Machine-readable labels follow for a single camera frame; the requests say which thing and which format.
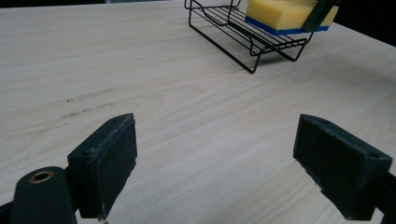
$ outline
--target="wire rack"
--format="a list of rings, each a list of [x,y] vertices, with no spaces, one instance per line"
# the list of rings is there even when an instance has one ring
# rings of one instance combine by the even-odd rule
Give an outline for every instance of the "wire rack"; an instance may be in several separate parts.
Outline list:
[[[185,0],[184,8],[190,12],[189,26],[250,74],[256,72],[261,56],[266,53],[276,52],[292,62],[297,61],[313,33],[309,33],[303,38],[300,35],[294,35],[293,37],[291,35],[270,35],[264,30],[245,22],[246,14],[238,8],[240,3],[241,0],[236,4],[234,0],[231,0],[231,4],[228,6],[205,7],[196,0]],[[217,29],[208,32],[208,27]],[[233,43],[237,43],[239,47],[244,49],[245,54],[241,57],[241,49],[235,50],[235,46],[226,48],[221,38],[214,38],[218,36],[218,33],[226,34],[234,40]],[[285,52],[285,49],[294,50],[290,53]]]

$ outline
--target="metal screw hole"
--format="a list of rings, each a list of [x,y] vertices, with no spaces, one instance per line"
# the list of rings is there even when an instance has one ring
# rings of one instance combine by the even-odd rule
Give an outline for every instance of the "metal screw hole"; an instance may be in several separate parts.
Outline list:
[[[49,180],[53,176],[52,171],[42,171],[30,177],[29,182],[32,184],[39,184]]]

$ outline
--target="sponge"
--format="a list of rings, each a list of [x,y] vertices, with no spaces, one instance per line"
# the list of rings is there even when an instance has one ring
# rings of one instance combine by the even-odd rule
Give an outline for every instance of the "sponge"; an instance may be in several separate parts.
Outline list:
[[[314,8],[315,0],[249,0],[246,22],[271,35],[306,33],[302,26]],[[338,11],[333,6],[315,32],[327,31]]]

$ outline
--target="black wire rack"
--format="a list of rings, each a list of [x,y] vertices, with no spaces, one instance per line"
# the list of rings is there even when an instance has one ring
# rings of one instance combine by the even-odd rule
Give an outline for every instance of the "black wire rack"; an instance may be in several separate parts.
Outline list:
[[[232,58],[236,63],[241,65],[250,74],[257,70],[260,58],[263,54],[276,52],[284,58],[295,62],[299,59],[305,45],[312,38],[313,33],[306,34],[306,37],[300,35],[270,35],[264,30],[245,22],[246,14],[239,10],[241,0],[228,6],[210,6],[205,7],[196,0],[185,0],[184,8],[189,10],[189,26],[198,34],[203,36],[214,46]],[[236,56],[220,44],[221,39],[209,37],[217,36],[218,32],[204,32],[207,27],[216,27],[217,31],[226,34],[233,39],[242,49],[247,49],[248,56],[253,60],[246,60],[247,53],[241,60],[241,55]],[[285,52],[285,49],[295,49],[292,53]]]

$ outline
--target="table surface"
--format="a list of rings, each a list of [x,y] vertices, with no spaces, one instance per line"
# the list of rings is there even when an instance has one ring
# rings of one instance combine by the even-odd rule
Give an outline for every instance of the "table surface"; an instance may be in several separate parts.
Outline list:
[[[396,48],[334,23],[296,63],[267,54],[251,75],[189,27],[180,0],[3,8],[0,105],[0,204],[134,113],[137,165],[109,223],[348,223],[292,157],[298,119],[395,158]]]

